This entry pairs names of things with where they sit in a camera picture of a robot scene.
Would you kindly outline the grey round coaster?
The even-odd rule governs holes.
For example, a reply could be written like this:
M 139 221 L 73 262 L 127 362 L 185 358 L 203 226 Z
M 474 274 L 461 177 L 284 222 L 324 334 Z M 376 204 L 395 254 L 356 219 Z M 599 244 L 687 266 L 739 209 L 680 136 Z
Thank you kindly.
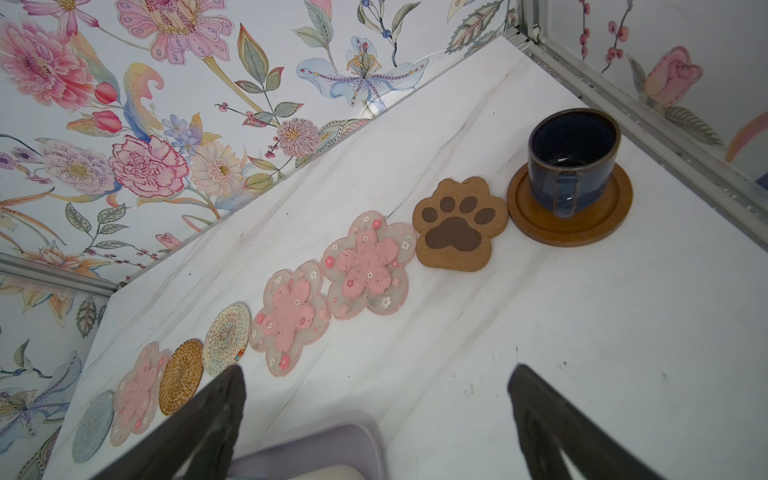
M 106 390 L 88 405 L 72 443 L 72 459 L 76 464 L 90 460 L 103 444 L 114 419 L 113 401 L 114 391 Z

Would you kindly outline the colourful patterned round coaster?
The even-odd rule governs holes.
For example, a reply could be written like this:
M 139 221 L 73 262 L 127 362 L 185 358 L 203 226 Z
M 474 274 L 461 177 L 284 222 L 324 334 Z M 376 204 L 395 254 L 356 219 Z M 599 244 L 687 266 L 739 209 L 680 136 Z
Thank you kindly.
M 205 372 L 211 377 L 237 364 L 248 344 L 251 315 L 248 306 L 235 302 L 224 308 L 212 322 L 203 345 Z

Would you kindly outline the dark navy small mug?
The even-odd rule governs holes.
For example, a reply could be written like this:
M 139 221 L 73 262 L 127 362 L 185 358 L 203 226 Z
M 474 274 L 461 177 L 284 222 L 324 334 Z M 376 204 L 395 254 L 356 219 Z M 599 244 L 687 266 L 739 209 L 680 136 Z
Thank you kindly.
M 621 141 L 608 114 L 574 108 L 542 120 L 528 140 L 528 172 L 535 200 L 558 218 L 571 218 L 606 189 Z

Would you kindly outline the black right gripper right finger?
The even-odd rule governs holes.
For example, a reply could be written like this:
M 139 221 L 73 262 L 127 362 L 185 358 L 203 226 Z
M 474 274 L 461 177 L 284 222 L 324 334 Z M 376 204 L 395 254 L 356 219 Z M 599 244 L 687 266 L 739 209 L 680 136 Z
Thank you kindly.
M 658 479 L 540 375 L 518 364 L 507 384 L 520 448 L 533 479 Z

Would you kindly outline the woven tan round coaster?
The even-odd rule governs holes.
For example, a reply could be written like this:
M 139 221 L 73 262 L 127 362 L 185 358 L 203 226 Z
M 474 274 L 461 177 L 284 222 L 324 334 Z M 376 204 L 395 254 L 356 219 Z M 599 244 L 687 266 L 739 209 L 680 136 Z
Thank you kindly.
M 196 393 L 203 374 L 203 342 L 189 339 L 171 355 L 158 391 L 161 412 L 170 416 Z

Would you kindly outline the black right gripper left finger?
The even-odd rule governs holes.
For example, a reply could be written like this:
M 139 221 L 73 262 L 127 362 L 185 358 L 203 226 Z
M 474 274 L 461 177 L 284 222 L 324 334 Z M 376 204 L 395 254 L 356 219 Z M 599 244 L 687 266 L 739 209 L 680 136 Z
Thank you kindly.
M 97 479 L 226 479 L 246 400 L 243 371 L 227 367 Z

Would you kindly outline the brown wooden round coaster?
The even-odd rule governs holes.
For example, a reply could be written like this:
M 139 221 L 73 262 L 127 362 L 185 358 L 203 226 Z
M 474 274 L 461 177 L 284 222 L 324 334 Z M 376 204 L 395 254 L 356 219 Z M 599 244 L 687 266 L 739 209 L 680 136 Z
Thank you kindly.
M 614 233 L 627 217 L 633 187 L 625 170 L 616 165 L 602 196 L 568 219 L 556 217 L 530 192 L 528 167 L 522 166 L 507 189 L 507 208 L 516 227 L 529 238 L 554 247 L 586 246 Z

